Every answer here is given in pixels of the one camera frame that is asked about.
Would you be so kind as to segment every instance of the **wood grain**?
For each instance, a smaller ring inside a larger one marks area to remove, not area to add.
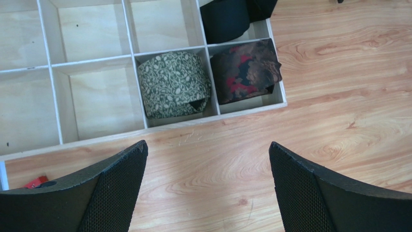
[[[47,69],[0,75],[0,109],[0,155],[59,144]]]
[[[349,177],[412,193],[412,2],[279,1],[289,106],[6,162],[11,188],[147,140],[131,231],[284,231],[268,160],[277,141]]]
[[[79,141],[70,76],[58,70],[53,70],[53,85],[59,114],[61,143]]]
[[[47,65],[40,15],[33,2],[25,6],[29,11],[20,12],[11,2],[0,3],[0,71]]]
[[[130,54],[121,4],[59,9],[68,62]]]

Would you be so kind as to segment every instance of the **divider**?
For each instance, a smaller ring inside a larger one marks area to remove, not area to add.
[[[10,9],[6,10],[12,11],[15,8],[14,10],[21,11],[25,7],[32,10],[37,4],[47,66],[27,68],[11,66],[9,70],[0,70],[2,75],[0,82],[3,77],[7,78],[9,73],[48,69],[53,94],[53,103],[49,95],[49,105],[52,107],[54,104],[55,116],[52,117],[53,120],[56,117],[54,125],[57,124],[58,131],[56,132],[54,128],[55,140],[50,139],[53,144],[57,143],[57,134],[59,144],[66,144],[181,122],[170,126],[176,128],[194,123],[188,120],[197,119],[196,123],[201,123],[214,120],[209,117],[219,116],[222,113],[243,115],[287,104],[283,82],[280,82],[276,87],[279,92],[276,95],[266,96],[271,98],[262,99],[260,105],[242,101],[240,107],[229,107],[229,109],[223,107],[222,110],[218,104],[209,62],[210,57],[223,47],[267,37],[273,39],[269,19],[253,23],[247,33],[237,40],[207,44],[200,6],[211,0],[37,0],[34,4],[30,0],[25,1],[27,5],[23,8],[18,7],[22,5],[20,2],[7,5]],[[161,9],[156,11],[158,9],[156,8],[155,13],[142,12],[142,9],[148,5],[160,6]],[[106,32],[105,27],[102,27],[104,25],[108,26],[109,33]],[[148,120],[143,105],[136,60],[142,61],[157,54],[182,50],[194,52],[202,58],[204,70],[212,82],[210,103],[202,114]],[[97,102],[100,96],[103,99],[106,97],[106,101]],[[118,103],[121,109],[119,114],[116,114],[118,109],[114,107]],[[101,111],[101,116],[106,121],[100,121],[97,115],[88,110],[88,106],[96,110],[107,107]]]
[[[136,38],[136,35],[131,30],[132,21],[133,21],[132,6],[129,0],[122,0],[122,5],[123,5],[123,11],[124,11],[124,16],[126,20],[126,28],[127,28],[127,35],[129,38],[129,46],[130,46],[130,51],[131,51],[132,62],[133,62],[134,77],[137,83],[137,92],[139,94],[140,107],[141,107],[141,112],[143,114],[143,123],[144,123],[145,129],[147,129],[149,128],[148,119],[145,113],[145,106],[143,105],[142,91],[140,89],[139,77],[137,74],[137,64],[134,58],[134,51],[138,51],[139,48],[138,48],[138,43],[136,44],[134,43],[134,42],[137,42],[137,38]]]
[[[57,95],[56,95],[56,88],[55,88],[55,83],[54,83],[53,70],[51,68],[50,47],[49,47],[48,37],[46,35],[46,27],[53,27],[53,24],[56,23],[56,22],[48,21],[47,23],[45,23],[44,14],[43,14],[43,7],[47,11],[49,10],[53,13],[51,15],[51,17],[53,17],[53,15],[57,14],[57,12],[55,12],[55,7],[53,5],[50,5],[49,3],[50,2],[48,0],[37,0],[37,7],[39,9],[40,22],[41,22],[42,31],[43,31],[44,46],[45,46],[45,49],[46,49],[47,64],[48,64],[48,70],[49,70],[49,75],[50,75],[50,83],[51,83],[51,88],[52,88],[52,93],[53,93],[53,103],[54,103],[56,121],[57,121],[57,128],[58,128],[58,133],[59,133],[59,143],[63,144],[63,134],[61,132],[61,123],[60,123],[58,99],[57,99]],[[59,56],[59,53],[60,53],[59,49],[63,48],[62,44],[59,45],[57,43],[51,43],[51,46],[52,46],[52,49],[57,48],[57,52],[53,53],[53,56],[55,56],[55,59],[62,58],[62,57]]]
[[[212,66],[210,66],[210,54],[209,54],[209,49],[207,48],[207,41],[206,41],[206,35],[205,35],[205,28],[203,27],[203,20],[202,20],[202,14],[200,13],[200,1],[201,0],[196,0],[196,10],[199,15],[199,21],[200,21],[200,28],[202,29],[202,37],[203,37],[203,42],[206,45],[206,59],[207,59],[207,72],[209,74],[210,80],[212,82],[212,107],[214,111],[217,113],[217,115],[221,115],[221,111],[219,108],[219,103],[218,103],[218,95],[216,93],[216,86],[215,86],[215,79],[213,78],[213,72],[212,72]],[[210,2],[211,0],[202,0],[203,4],[205,5],[206,3]]]

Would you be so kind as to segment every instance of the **plywood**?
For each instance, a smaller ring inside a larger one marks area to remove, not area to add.
[[[2,0],[0,2],[0,13],[36,11],[37,1],[33,0]]]
[[[0,71],[47,65],[37,9],[8,13],[0,10],[0,22]]]
[[[0,155],[59,144],[48,70],[0,75]]]
[[[259,97],[254,97],[246,99],[243,101],[238,101],[234,103],[229,103],[225,105],[219,105],[222,114],[228,114],[233,112],[239,112],[243,110],[255,109],[263,106],[270,106],[274,104],[282,103],[282,88],[279,83],[275,84],[272,94],[263,95]]]
[[[78,75],[85,73],[97,73],[113,69],[122,69],[130,67],[133,60],[130,56],[120,56],[112,58],[103,58],[96,60],[87,60],[81,62],[65,63],[53,65],[53,69],[67,75]]]
[[[59,9],[68,62],[130,54],[121,4]]]
[[[38,2],[50,62],[52,64],[64,63],[66,56],[61,37],[59,10],[49,0],[38,0]]]
[[[279,1],[272,16],[289,106],[6,162],[11,188],[69,174],[146,139],[131,231],[284,231],[277,141],[349,177],[412,193],[412,3]]]
[[[53,5],[57,8],[73,8],[73,7],[84,7],[84,6],[101,6],[101,5],[112,5],[121,4],[121,0],[50,0]]]
[[[139,51],[135,52],[203,45],[201,31],[196,31],[200,30],[198,15],[194,18],[193,14],[196,12],[188,11],[191,4],[193,3],[188,0],[131,2],[132,33],[136,38],[135,47],[139,48]]]
[[[79,141],[79,133],[74,114],[72,88],[70,77],[67,74],[53,70],[56,102],[59,110],[59,119],[63,143]]]
[[[80,140],[143,129],[132,66],[70,76]]]

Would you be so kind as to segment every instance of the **red object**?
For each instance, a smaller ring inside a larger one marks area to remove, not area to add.
[[[248,94],[258,91],[258,89],[255,86],[245,86],[241,83],[236,83],[236,77],[229,77],[226,80],[226,84],[230,88],[231,93],[235,93],[238,89],[245,89],[247,90]]]
[[[26,184],[24,187],[28,189],[34,189],[35,187],[47,181],[49,181],[49,179],[47,179],[47,176],[40,176],[39,178],[30,181],[30,183]]]
[[[244,62],[246,62],[246,61],[248,61],[248,60],[250,60],[250,59],[253,59],[253,57],[248,57],[248,56],[246,56],[246,55],[241,55],[241,56],[240,56],[240,64],[239,64],[237,67],[239,68],[239,66],[240,66],[241,64],[243,64]]]

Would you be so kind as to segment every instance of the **compartment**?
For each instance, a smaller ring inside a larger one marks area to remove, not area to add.
[[[144,129],[132,59],[54,65],[63,142]]]
[[[121,0],[40,0],[52,64],[130,54]]]
[[[214,44],[214,45],[209,46],[208,48],[209,55],[212,58],[215,54],[223,50],[229,49],[231,47],[239,46],[242,44],[255,42],[255,41],[258,41],[258,40]],[[285,94],[284,94],[283,82],[280,81],[279,83],[275,84],[272,94],[258,96],[258,97],[254,97],[254,98],[250,98],[250,99],[246,99],[246,100],[242,100],[242,101],[238,101],[234,103],[229,103],[225,105],[219,105],[219,109],[220,109],[221,114],[227,114],[227,113],[233,113],[233,112],[238,112],[242,110],[255,109],[258,107],[273,106],[273,105],[281,104],[281,103],[286,104],[286,98],[284,97],[284,95]],[[261,108],[259,111],[263,111],[263,110],[269,110],[269,108]]]
[[[47,65],[37,2],[2,0],[0,6],[0,70]]]
[[[195,53],[197,54],[200,59],[202,60],[203,63],[203,69],[205,70],[206,74],[211,78],[210,75],[210,70],[209,70],[209,64],[208,60],[206,57],[206,49],[204,46],[200,47],[194,47],[194,48],[189,48],[189,49],[176,49],[174,51],[186,51],[190,53]],[[160,55],[162,53],[149,53],[145,55],[140,55],[136,56],[136,61],[137,61],[137,66],[139,64],[156,57],[157,55]],[[178,123],[178,122],[184,122],[184,121],[189,121],[189,120],[194,120],[194,119],[199,119],[199,118],[205,118],[205,117],[210,117],[210,116],[215,116],[218,115],[218,104],[217,104],[217,98],[216,98],[216,91],[214,90],[213,86],[213,81],[212,81],[212,93],[211,93],[211,98],[208,101],[205,110],[202,113],[194,114],[194,115],[189,115],[189,116],[180,116],[180,117],[171,117],[171,118],[162,118],[162,119],[148,119],[147,123],[149,127],[157,127],[157,126],[163,126],[167,124],[173,124],[173,123]]]
[[[199,5],[203,6],[211,1],[213,0],[199,0]],[[229,42],[242,42],[248,40],[269,38],[271,36],[271,32],[269,29],[270,27],[270,19],[251,23],[249,29],[245,31],[245,33],[242,36]]]
[[[49,70],[0,73],[0,155],[58,144]]]
[[[204,45],[194,0],[127,0],[134,53]]]

